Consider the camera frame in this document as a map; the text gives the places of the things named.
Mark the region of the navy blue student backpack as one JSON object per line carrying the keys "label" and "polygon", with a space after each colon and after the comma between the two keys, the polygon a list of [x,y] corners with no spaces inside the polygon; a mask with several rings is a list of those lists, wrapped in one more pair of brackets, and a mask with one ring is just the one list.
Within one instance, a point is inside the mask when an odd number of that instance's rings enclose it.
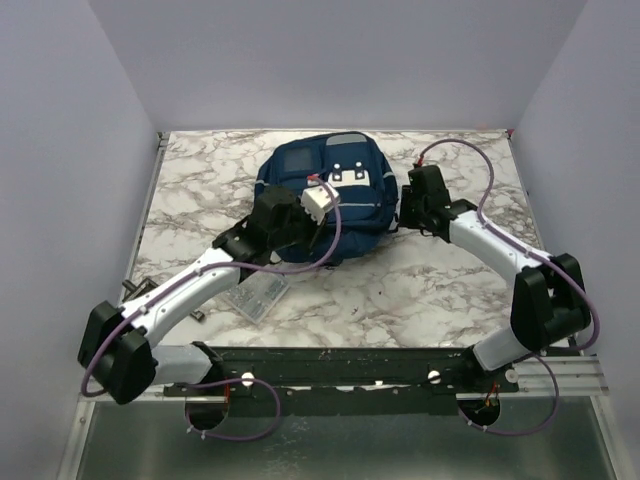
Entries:
{"label": "navy blue student backpack", "polygon": [[297,139],[259,167],[254,195],[281,185],[299,195],[319,175],[339,194],[341,235],[328,260],[337,265],[372,251],[390,231],[399,200],[395,174],[377,143],[358,131]]}

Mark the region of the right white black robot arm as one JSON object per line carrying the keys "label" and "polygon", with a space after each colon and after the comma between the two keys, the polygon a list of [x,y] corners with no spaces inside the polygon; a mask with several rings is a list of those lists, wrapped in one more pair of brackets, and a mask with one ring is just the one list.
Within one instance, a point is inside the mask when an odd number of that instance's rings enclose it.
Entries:
{"label": "right white black robot arm", "polygon": [[478,205],[452,199],[439,167],[416,165],[408,172],[399,220],[473,256],[511,290],[505,326],[467,348],[456,367],[467,389],[485,390],[497,370],[592,325],[578,260],[535,248],[490,221]]}

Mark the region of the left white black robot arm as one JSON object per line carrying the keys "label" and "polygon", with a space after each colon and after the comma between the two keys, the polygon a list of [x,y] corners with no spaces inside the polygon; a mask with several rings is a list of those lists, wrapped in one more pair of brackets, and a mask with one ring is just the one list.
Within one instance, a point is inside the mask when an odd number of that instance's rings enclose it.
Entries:
{"label": "left white black robot arm", "polygon": [[314,243],[329,215],[339,215],[340,196],[314,177],[300,195],[282,186],[266,188],[249,215],[221,233],[182,272],[150,292],[120,306],[103,301],[87,320],[78,362],[85,373],[81,393],[94,396],[90,380],[118,404],[136,399],[158,382],[188,383],[201,395],[214,393],[220,368],[194,345],[175,360],[160,363],[154,350],[161,340],[203,303],[242,283],[254,271],[272,273],[273,252]]}

